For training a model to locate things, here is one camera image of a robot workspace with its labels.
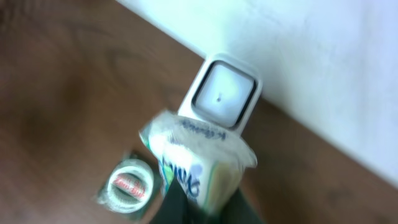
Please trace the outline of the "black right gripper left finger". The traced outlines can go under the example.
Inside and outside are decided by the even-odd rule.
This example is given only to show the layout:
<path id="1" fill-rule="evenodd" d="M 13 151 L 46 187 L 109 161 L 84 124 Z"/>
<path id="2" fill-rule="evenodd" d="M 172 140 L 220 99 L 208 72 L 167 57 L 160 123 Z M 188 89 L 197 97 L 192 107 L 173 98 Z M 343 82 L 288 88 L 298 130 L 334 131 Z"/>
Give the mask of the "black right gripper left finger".
<path id="1" fill-rule="evenodd" d="M 173 180 L 164 200 L 149 224 L 190 224 L 188 201 L 180 184 Z"/>

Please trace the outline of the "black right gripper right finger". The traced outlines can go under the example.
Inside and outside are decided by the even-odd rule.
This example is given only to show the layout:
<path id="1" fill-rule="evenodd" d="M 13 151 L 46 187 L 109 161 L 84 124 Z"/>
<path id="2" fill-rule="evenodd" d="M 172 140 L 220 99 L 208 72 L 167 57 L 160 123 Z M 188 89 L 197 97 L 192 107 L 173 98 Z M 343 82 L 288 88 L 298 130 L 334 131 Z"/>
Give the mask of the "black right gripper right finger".
<path id="1" fill-rule="evenodd" d="M 220 224 L 264 224 L 264 222 L 238 189 L 222 210 Z"/>

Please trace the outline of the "green Zam-Buk ointment box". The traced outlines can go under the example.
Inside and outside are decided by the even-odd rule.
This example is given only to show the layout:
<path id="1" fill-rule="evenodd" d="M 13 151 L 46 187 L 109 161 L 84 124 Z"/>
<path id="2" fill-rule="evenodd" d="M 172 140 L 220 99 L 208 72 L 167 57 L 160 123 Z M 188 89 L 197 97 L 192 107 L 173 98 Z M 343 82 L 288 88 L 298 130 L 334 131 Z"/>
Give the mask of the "green Zam-Buk ointment box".
<path id="1" fill-rule="evenodd" d="M 140 154 L 123 155 L 95 195 L 97 204 L 139 222 L 160 192 L 158 168 Z"/>

